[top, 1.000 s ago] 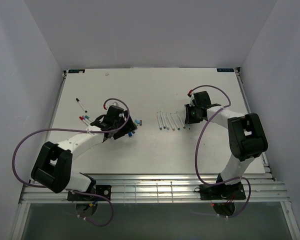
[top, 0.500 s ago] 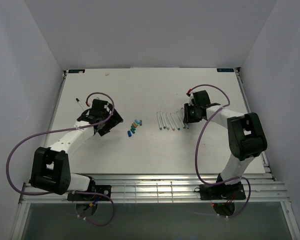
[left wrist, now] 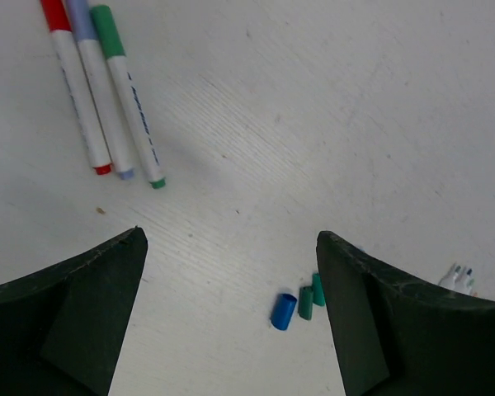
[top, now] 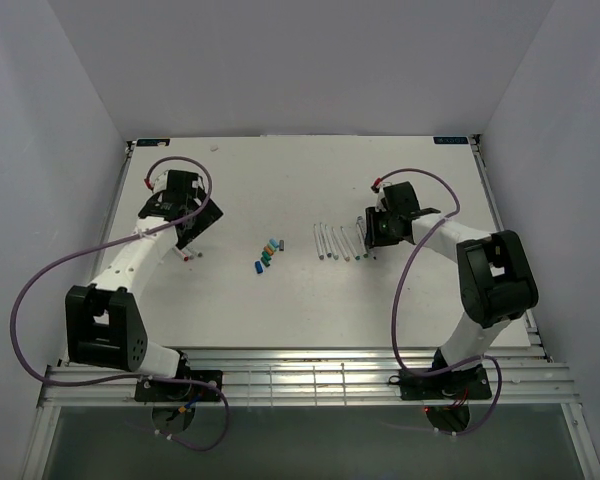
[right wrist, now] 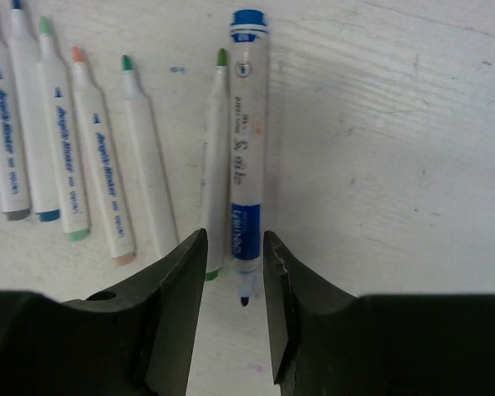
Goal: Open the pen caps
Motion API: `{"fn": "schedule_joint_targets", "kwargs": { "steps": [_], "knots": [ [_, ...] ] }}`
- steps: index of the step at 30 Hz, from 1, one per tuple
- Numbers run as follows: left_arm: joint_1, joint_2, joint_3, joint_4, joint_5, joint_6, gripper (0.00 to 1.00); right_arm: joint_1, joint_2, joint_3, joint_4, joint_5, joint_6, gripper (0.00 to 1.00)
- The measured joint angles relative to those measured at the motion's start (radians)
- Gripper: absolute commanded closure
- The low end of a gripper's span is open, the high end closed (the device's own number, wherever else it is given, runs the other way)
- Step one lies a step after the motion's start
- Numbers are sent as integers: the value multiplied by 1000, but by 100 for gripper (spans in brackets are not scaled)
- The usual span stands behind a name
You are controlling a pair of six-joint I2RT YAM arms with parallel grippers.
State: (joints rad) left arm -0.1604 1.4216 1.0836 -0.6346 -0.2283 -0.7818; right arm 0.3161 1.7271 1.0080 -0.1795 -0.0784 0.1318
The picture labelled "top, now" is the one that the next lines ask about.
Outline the dark green capped marker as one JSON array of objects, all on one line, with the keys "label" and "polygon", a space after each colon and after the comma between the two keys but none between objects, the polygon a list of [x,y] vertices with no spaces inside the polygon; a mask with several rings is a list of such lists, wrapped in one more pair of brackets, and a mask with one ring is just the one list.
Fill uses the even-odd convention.
[{"label": "dark green capped marker", "polygon": [[356,232],[357,232],[358,241],[360,243],[361,250],[362,250],[362,257],[369,258],[369,251],[368,251],[368,248],[365,243],[364,232],[363,232],[362,227],[358,223],[356,223]]}]

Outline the blue capped whiteboard marker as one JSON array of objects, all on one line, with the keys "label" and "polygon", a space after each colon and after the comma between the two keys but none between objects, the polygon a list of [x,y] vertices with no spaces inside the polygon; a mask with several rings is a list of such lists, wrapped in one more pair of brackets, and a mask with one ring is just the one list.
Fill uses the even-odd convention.
[{"label": "blue capped whiteboard marker", "polygon": [[376,260],[376,256],[373,253],[372,248],[368,245],[368,242],[367,242],[367,230],[366,230],[366,224],[365,224],[364,218],[362,216],[358,216],[357,219],[356,219],[356,223],[360,224],[360,226],[363,229],[364,236],[365,236],[365,243],[366,243],[366,246],[367,246],[368,251],[369,251],[369,258]]}]

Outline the teal capped white marker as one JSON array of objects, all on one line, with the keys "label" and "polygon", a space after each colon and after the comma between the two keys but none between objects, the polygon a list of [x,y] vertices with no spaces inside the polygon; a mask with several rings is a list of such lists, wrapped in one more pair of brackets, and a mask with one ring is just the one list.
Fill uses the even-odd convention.
[{"label": "teal capped white marker", "polygon": [[357,249],[356,249],[356,247],[355,247],[355,245],[354,245],[353,241],[351,240],[350,236],[348,235],[348,232],[347,232],[347,230],[346,230],[346,229],[345,229],[343,226],[340,226],[340,231],[341,231],[341,234],[342,234],[342,236],[343,236],[343,238],[344,238],[344,241],[345,241],[345,243],[346,243],[346,245],[347,245],[347,248],[349,249],[349,251],[350,251],[350,253],[351,253],[351,256],[352,256],[352,257],[353,257],[353,258],[354,258],[356,261],[359,261],[359,260],[361,259],[361,256],[360,256],[360,254],[358,253],[358,251],[357,251]]}]

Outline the orange capped white marker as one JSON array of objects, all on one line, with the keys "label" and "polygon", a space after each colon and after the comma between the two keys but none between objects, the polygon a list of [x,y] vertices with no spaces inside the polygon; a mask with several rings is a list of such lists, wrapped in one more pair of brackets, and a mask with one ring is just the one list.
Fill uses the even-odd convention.
[{"label": "orange capped white marker", "polygon": [[335,238],[335,241],[336,241],[336,243],[338,245],[338,249],[340,251],[340,255],[342,256],[342,258],[344,259],[345,262],[349,262],[351,260],[351,257],[349,255],[348,250],[347,250],[346,244],[342,240],[341,235],[337,231],[334,232],[334,238]]}]

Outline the mint capped white marker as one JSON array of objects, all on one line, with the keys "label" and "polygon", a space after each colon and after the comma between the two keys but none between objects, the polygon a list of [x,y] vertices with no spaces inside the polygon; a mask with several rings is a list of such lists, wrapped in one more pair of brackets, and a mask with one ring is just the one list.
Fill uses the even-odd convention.
[{"label": "mint capped white marker", "polygon": [[330,226],[326,226],[326,233],[327,233],[330,245],[331,245],[330,248],[331,248],[331,252],[332,252],[332,258],[337,261],[337,260],[339,260],[339,248],[338,248],[337,242],[334,237],[333,229]]}]

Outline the light blue white marker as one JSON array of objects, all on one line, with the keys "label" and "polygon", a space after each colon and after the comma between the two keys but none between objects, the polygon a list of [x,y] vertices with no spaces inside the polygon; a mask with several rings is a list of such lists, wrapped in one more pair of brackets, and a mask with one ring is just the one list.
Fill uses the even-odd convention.
[{"label": "light blue white marker", "polygon": [[327,258],[331,258],[332,257],[332,249],[328,240],[328,236],[325,230],[325,226],[322,222],[319,223],[319,230],[320,230],[320,235],[321,235],[321,240],[324,246],[324,251],[325,251],[325,255]]}]

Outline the grey white marker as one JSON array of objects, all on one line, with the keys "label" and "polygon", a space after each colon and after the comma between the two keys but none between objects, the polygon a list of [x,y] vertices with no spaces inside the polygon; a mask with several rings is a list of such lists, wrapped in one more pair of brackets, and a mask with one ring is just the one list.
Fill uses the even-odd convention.
[{"label": "grey white marker", "polygon": [[316,245],[318,258],[319,258],[319,260],[322,261],[325,258],[325,254],[324,254],[324,249],[322,246],[322,241],[321,241],[321,237],[320,237],[320,233],[319,233],[317,224],[313,225],[313,236],[314,236],[314,241],[315,241],[315,245]]}]

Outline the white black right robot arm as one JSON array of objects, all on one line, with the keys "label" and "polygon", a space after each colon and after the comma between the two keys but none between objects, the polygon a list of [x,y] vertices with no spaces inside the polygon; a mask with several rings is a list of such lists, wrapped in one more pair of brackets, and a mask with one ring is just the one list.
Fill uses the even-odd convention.
[{"label": "white black right robot arm", "polygon": [[[487,351],[500,333],[539,301],[522,241],[511,230],[488,232],[459,223],[456,210],[444,214],[422,207],[409,182],[386,184],[376,180],[371,189],[377,202],[365,211],[366,247],[401,242],[413,247],[391,306],[391,348],[399,377],[404,384],[419,384],[444,397],[454,397],[477,378]],[[437,348],[431,367],[415,370],[401,358],[398,315],[407,276],[425,248],[456,265],[463,313],[450,337]]]}]

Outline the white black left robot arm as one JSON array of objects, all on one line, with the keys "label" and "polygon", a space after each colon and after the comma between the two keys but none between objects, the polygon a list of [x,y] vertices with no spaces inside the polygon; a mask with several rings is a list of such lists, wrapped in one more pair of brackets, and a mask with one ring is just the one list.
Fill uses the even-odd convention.
[{"label": "white black left robot arm", "polygon": [[223,212],[208,198],[198,174],[168,170],[156,179],[138,213],[134,233],[87,286],[65,297],[69,360],[158,377],[170,399],[185,397],[192,376],[181,354],[148,339],[138,300],[167,254],[183,252]]}]

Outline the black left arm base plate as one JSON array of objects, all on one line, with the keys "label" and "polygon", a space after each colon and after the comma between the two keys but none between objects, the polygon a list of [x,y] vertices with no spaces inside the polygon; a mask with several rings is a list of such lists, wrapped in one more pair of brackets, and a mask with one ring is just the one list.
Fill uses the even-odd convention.
[{"label": "black left arm base plate", "polygon": [[220,396],[202,383],[212,385],[221,390],[224,372],[222,370],[191,370],[185,374],[195,384],[159,382],[142,380],[136,385],[134,400],[139,403],[181,403],[189,402],[219,402]]}]

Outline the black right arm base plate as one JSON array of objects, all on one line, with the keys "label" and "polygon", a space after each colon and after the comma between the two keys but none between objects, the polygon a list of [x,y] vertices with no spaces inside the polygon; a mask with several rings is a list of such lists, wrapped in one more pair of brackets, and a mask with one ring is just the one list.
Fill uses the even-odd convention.
[{"label": "black right arm base plate", "polygon": [[400,371],[389,378],[402,400],[488,400],[492,397],[486,370],[481,366],[432,377]]}]

